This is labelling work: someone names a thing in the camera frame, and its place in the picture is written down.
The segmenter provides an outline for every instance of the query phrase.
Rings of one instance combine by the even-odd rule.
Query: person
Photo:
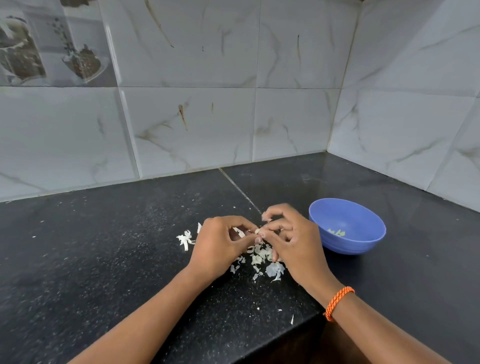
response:
[[[323,307],[344,286],[328,268],[317,225],[287,204],[269,207],[260,228],[241,216],[205,220],[188,265],[159,293],[70,361],[71,364],[147,364],[188,306],[230,264],[262,239],[274,248],[294,280]],[[247,235],[240,238],[233,228]],[[448,363],[376,312],[352,292],[336,304],[331,317],[366,358],[379,363]]]

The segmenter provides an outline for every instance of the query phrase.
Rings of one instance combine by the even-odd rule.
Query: person's left forearm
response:
[[[150,363],[183,313],[210,283],[187,266],[70,364]]]

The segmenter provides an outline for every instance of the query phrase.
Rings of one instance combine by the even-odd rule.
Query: black countertop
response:
[[[330,154],[224,171],[261,210],[289,202],[307,216],[339,197],[376,212],[386,238],[358,257],[326,251],[332,271],[453,363],[480,362],[480,214]],[[177,235],[231,214],[261,223],[218,170],[0,204],[0,362],[68,361],[188,263]],[[215,281],[154,362],[231,363],[321,314],[288,273],[252,273]]]

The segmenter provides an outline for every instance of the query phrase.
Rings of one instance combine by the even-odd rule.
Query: plastic bowl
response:
[[[340,254],[358,255],[372,249],[384,238],[387,228],[382,219],[362,205],[339,198],[314,201],[309,219],[318,225],[324,247]],[[345,232],[344,236],[328,231]]]

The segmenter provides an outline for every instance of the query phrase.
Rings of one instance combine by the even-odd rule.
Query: tiled wall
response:
[[[330,153],[480,211],[480,1],[366,0]]]
[[[359,0],[1,0],[0,200],[326,150]]]

